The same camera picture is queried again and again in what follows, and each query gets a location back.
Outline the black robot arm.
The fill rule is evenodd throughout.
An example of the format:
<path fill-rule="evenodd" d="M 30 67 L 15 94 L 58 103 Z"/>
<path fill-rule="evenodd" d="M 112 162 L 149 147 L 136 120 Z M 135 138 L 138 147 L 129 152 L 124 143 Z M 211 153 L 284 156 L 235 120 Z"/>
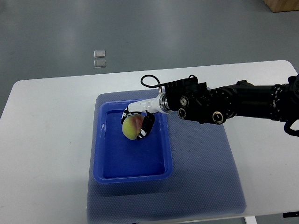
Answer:
<path fill-rule="evenodd" d="M 234 116 L 271 119 L 284 122 L 291 136 L 299 132 L 291 126 L 299 119 L 299 77 L 290 76 L 286 84 L 256 86 L 246 80 L 234 85 L 208 89 L 194 75 L 168 83 L 162 108 L 177 112 L 181 119 L 200 124 L 223 124 Z"/>

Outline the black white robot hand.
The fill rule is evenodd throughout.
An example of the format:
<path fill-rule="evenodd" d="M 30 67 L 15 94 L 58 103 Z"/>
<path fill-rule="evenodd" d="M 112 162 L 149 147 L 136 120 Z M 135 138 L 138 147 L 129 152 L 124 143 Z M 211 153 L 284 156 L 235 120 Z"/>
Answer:
<path fill-rule="evenodd" d="M 160 93 L 156 98 L 141 100 L 129 104 L 127 108 L 123 111 L 121 124 L 123 124 L 123 121 L 128 116 L 137 114 L 143 115 L 144 120 L 142 123 L 142 127 L 140 133 L 136 138 L 136 140 L 141 140 L 150 134 L 155 122 L 154 114 L 158 112 L 165 114 L 171 112 L 171 110 L 168 107 L 168 102 L 165 93 Z"/>

